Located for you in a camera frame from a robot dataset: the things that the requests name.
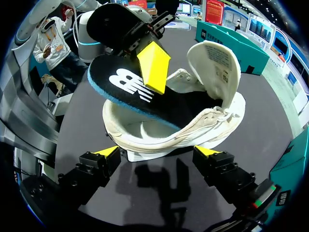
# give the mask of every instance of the teal panel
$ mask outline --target teal panel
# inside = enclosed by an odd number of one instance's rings
[[[308,166],[308,139],[309,128],[304,130],[299,136],[293,139],[285,150],[283,156],[280,158],[275,167],[270,171],[270,179],[277,185],[282,187],[281,193],[288,192],[289,197],[287,201],[293,197],[293,194],[300,183],[304,171]],[[268,208],[269,223],[286,204],[278,204],[280,200],[276,199],[270,208]]]
[[[206,22],[197,22],[196,40],[214,41],[230,48],[236,55],[241,72],[261,75],[269,56],[257,45],[237,32]]]

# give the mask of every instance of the person's hand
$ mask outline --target person's hand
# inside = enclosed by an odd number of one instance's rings
[[[50,53],[51,53],[51,48],[49,46],[43,51],[43,58],[46,59],[50,55]]]
[[[71,18],[74,14],[73,10],[67,9],[64,13],[68,18]]]

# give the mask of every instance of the white sneaker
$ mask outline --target white sneaker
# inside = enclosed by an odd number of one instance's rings
[[[207,91],[221,106],[202,110],[181,130],[106,100],[103,120],[107,133],[123,149],[131,162],[162,157],[171,151],[200,145],[213,148],[241,123],[245,99],[236,92],[240,66],[227,47],[209,41],[191,47],[187,54],[194,75],[180,69],[167,80],[176,92]]]

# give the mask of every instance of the shoe insole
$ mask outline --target shoe insole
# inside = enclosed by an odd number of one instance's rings
[[[207,92],[177,93],[166,87],[163,95],[155,93],[143,84],[139,67],[118,56],[96,57],[89,66],[88,80],[112,102],[178,129],[202,110],[222,105],[222,100],[210,98]]]

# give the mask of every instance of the red sign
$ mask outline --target red sign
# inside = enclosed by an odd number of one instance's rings
[[[217,0],[207,0],[205,21],[222,25],[224,3]]]
[[[129,5],[136,5],[140,6],[144,9],[147,9],[147,0],[137,0],[137,1],[130,1]]]

